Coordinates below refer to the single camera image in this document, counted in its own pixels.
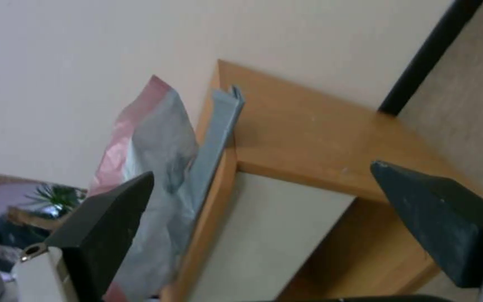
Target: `wooden board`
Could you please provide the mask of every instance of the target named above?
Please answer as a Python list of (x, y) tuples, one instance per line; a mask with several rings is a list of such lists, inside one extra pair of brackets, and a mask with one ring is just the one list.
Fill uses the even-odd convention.
[(280, 300), (412, 294), (438, 272), (393, 209), (357, 199)]
[(387, 202), (369, 170), (386, 160), (472, 187), (391, 116), (232, 63), (218, 71), (246, 98), (234, 130), (243, 172)]

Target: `beige wall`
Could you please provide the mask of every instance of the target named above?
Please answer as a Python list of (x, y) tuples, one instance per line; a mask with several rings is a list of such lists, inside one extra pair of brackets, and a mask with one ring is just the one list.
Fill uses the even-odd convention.
[(152, 74), (195, 124), (215, 61), (376, 108), (451, 0), (0, 0), (0, 173), (86, 187)]

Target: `wooden shelf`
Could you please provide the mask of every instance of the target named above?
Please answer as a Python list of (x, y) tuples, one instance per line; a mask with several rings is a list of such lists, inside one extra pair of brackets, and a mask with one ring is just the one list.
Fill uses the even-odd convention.
[(186, 301), (222, 228), (236, 171), (359, 197), (280, 295), (280, 300), (408, 294), (438, 268), (372, 178), (373, 160), (474, 185), (399, 120), (233, 63), (219, 61), (196, 135), (212, 113), (210, 92), (235, 84), (246, 99), (192, 242), (162, 301)]

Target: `pink plastic bag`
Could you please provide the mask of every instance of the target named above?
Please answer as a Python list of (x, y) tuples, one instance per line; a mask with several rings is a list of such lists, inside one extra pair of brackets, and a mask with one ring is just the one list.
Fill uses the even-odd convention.
[(169, 225), (187, 226), (190, 232), (188, 219), (194, 218), (195, 209), (180, 199), (178, 189), (197, 149), (178, 93), (153, 76), (115, 121), (89, 188), (89, 195), (103, 193), (147, 171), (155, 178), (148, 206), (106, 301), (124, 301), (124, 296), (142, 301), (170, 281), (183, 251), (177, 248)]

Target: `gray plastic strip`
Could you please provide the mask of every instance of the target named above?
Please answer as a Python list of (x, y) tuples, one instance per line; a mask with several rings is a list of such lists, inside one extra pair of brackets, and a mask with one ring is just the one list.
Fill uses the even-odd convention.
[(193, 208), (196, 211), (201, 208), (208, 195), (226, 140), (232, 134), (245, 104), (241, 92), (235, 86), (231, 88), (231, 94), (215, 90), (212, 99), (213, 114), (206, 130), (205, 141), (199, 149), (188, 176)]

